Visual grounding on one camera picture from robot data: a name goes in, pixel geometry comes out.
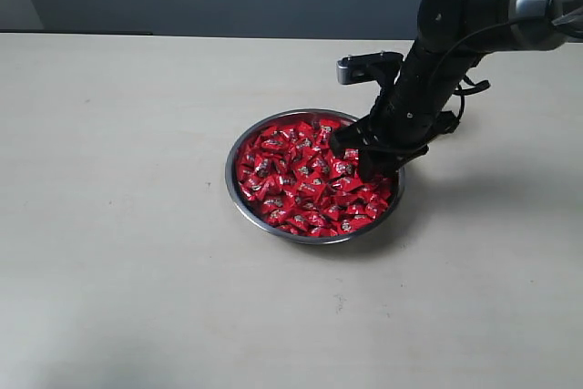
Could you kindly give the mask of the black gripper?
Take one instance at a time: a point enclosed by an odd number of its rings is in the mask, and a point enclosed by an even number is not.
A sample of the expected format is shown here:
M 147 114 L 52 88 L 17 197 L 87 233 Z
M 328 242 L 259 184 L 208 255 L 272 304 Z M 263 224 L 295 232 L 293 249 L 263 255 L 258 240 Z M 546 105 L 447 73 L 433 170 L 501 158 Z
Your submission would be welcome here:
M 435 122 L 445 103 L 483 57 L 464 48 L 446 55 L 413 43 L 393 88 L 382 93 L 369 123 L 359 119 L 331 134 L 333 155 L 343 157 L 347 149 L 357 149 L 357 173 L 363 182 L 392 177 L 401 165 L 428 151 L 428 143 L 438 135 Z M 368 149 L 369 129 L 389 151 Z

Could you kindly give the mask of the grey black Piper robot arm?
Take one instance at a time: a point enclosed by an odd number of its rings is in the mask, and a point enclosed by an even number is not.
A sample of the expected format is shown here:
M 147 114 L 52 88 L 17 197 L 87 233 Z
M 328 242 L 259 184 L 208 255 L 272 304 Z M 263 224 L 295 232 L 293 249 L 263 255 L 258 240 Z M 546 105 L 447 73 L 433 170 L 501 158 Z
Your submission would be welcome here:
M 452 96 L 489 88 L 468 76 L 496 52 L 550 51 L 582 37 L 582 0 L 422 0 L 417 37 L 407 55 L 378 52 L 337 63 L 342 85 L 376 82 L 369 114 L 332 133 L 332 153 L 359 152 L 358 174 L 391 175 L 454 132 L 461 112 L 446 111 Z

